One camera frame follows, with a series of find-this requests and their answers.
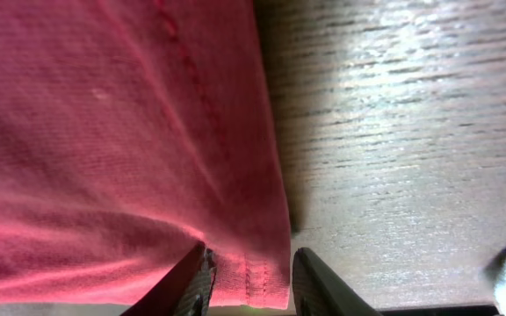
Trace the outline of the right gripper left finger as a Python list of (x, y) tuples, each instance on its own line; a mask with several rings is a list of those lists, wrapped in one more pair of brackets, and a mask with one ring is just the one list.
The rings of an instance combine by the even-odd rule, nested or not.
[(199, 242), (121, 316), (206, 316), (215, 278), (213, 251)]

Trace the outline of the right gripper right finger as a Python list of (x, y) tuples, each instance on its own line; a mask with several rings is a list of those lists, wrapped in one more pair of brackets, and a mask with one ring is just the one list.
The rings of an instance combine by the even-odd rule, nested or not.
[(298, 316), (381, 316), (312, 249), (295, 252), (292, 271)]

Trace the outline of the orange soccer t-shirt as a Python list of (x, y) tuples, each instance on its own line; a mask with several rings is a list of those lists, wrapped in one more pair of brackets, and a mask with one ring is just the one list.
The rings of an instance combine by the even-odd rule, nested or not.
[(284, 309), (290, 224), (246, 0), (0, 0), (0, 304), (131, 305), (197, 242)]

